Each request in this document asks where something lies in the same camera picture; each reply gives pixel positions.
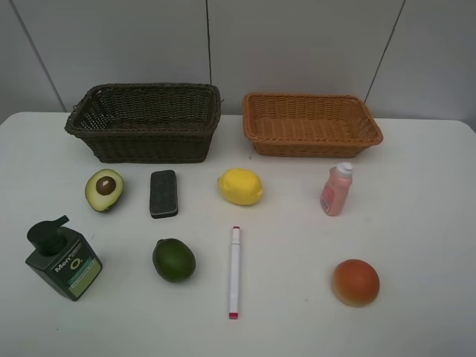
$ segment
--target lemon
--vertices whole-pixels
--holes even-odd
[[[254,205],[263,195],[261,180],[256,173],[245,169],[229,169],[218,179],[223,197],[235,205]]]

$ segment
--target white table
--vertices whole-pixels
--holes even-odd
[[[476,136],[465,124],[378,120],[384,142],[351,160],[344,212],[318,196],[338,160],[253,153],[241,117],[223,116],[202,164],[101,164],[64,132],[67,114],[21,113],[0,126],[0,356],[475,356]],[[104,167],[125,180],[110,213],[84,198]],[[263,200],[225,202],[216,179],[255,171]],[[149,216],[149,177],[174,169],[179,215]],[[30,226],[68,215],[104,264],[74,303],[24,263]],[[242,307],[228,320],[231,228],[242,226]],[[174,285],[155,272],[158,239],[175,237],[197,270]],[[335,265],[372,264],[377,300],[334,298]]]

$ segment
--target white cap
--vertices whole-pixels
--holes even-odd
[[[341,162],[337,164],[337,174],[347,179],[352,177],[353,166],[350,162]]]

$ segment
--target wicker basket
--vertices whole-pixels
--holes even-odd
[[[352,158],[380,144],[365,104],[349,95],[248,94],[245,136],[261,155]]]
[[[105,84],[88,91],[65,130],[102,162],[201,162],[220,119],[215,86]]]

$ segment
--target marker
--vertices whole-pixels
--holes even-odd
[[[228,317],[230,320],[238,319],[239,300],[239,241],[240,229],[237,225],[233,227],[233,237],[231,238],[231,266],[230,266],[230,310]]]

